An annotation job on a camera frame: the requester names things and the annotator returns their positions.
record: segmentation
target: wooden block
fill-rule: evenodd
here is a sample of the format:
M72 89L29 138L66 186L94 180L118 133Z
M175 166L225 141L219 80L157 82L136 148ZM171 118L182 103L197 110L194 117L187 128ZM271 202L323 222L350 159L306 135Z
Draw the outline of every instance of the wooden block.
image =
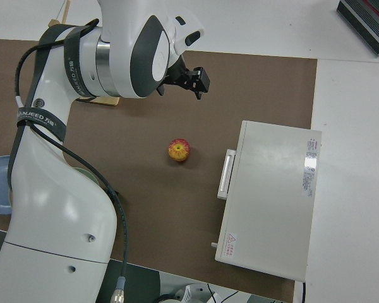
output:
M119 97L97 97L90 103L117 106L119 103Z
M51 27L56 24L60 24L59 20L51 19L50 22L48 23L48 27Z

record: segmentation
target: black strap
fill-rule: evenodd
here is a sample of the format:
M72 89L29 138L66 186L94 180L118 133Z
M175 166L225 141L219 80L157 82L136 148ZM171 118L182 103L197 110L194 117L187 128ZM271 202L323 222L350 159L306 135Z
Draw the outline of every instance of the black strap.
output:
M75 27L64 39L64 69L73 89L82 97L95 97L83 82L80 71L80 37L81 31L88 28Z
M59 140L64 141L66 125L51 112L38 107L20 107L17 113L17 126L25 125L26 120L45 127Z
M67 30L70 27L73 27L73 26L65 25L65 24L57 24L57 25L53 25L52 27L49 27L40 38L39 44L42 45L42 44L48 44L48 43L54 42L61 33L63 33L65 30ZM35 95L35 91L37 89L42 73L44 72L44 68L45 68L47 59L49 57L50 51L51 51L51 48L49 47L47 49L37 50L37 55L35 56L35 67L33 71L32 83L30 85L30 91L28 93L28 97L25 100L25 106L32 105L33 97ZM9 160L8 171L7 171L7 180L8 180L9 188L11 188L11 173L13 172L15 157L18 151L18 147L20 146L23 132L24 132L24 127L23 126L18 127L17 134L14 139L13 148L11 149L10 160Z

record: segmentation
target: black cable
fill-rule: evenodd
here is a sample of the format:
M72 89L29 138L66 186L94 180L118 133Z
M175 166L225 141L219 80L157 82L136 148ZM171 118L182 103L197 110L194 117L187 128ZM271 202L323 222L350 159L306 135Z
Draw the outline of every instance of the black cable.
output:
M93 166L91 166L87 161L79 157L77 154L73 153L71 150L64 147L62 144L59 144L52 138L48 137L46 134L44 134L42 131L40 131L33 123L30 121L26 121L26 125L29 126L36 134L41 136L43 139L48 141L50 144L56 146L58 149L62 150L75 160L79 161L81 164L83 164L86 168L91 170L93 174L95 174L102 183L104 183L105 187L107 188L107 194L110 197L110 199L117 205L118 210L121 214L121 220L123 223L123 230L124 230L124 254L123 254L123 261L122 261L122 269L121 269L121 276L125 276L126 273L126 267L128 263L128 248L129 248L129 235L128 235L128 223L126 221L125 212L122 207L122 203L118 198L118 195L116 194L115 190L112 188L112 186L109 184L106 178L100 172L95 169Z
M306 298L306 282L303 282L302 303L304 303L305 298Z
M98 24L99 24L98 19L94 19L86 24L86 26L89 26L88 28L85 28L84 30L81 31L81 36L84 37L86 34L91 32ZM33 52L39 50L39 49L51 49L55 46L63 45L64 40L58 40L55 42L51 43L46 43L46 44L38 44L33 47L31 47L29 50L27 50L24 55L22 55L21 59L18 61L17 68L15 70L15 95L19 96L20 95L20 74L21 74L21 69L23 67L23 64L25 60L27 60L27 57L32 54Z
M210 295L212 296L214 302L216 303L216 300L215 300L215 297L214 297L214 293L211 291L209 283L207 283L207 285L208 285L208 289L209 289Z
M223 303L223 302L225 302L228 298L230 298L230 297L233 297L234 295L236 295L237 293L238 293L239 291L237 291L237 292L234 292L233 294L231 294L230 296L228 296L228 297L226 297L225 299L223 299L220 303Z

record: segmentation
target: white cable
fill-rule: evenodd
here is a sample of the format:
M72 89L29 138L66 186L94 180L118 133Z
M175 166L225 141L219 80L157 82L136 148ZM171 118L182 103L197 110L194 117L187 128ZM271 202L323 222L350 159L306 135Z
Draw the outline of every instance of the white cable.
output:
M24 107L23 102L21 101L20 96L15 96L15 102L17 103L18 107Z

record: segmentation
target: power cord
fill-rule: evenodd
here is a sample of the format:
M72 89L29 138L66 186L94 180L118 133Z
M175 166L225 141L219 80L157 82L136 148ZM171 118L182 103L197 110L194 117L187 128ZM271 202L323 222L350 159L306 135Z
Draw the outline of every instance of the power cord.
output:
M306 282L303 282L302 303L306 299Z
M209 289L210 295L212 296L212 298L213 298L214 302L215 302L215 303L217 303L217 302L216 302L216 300L215 300L215 297L214 297L214 293L213 293L213 292L212 292L212 290L210 289L209 283L207 283L207 285L208 285L208 289ZM236 295L238 292L239 292L239 291L237 291L237 292L234 292L233 294L231 294L231 295L227 296L225 299L221 300L221 302L220 302L220 303L223 303L223 302L225 302L225 301L226 301L228 298L231 298L231 297L233 297L233 296L234 296L234 295Z

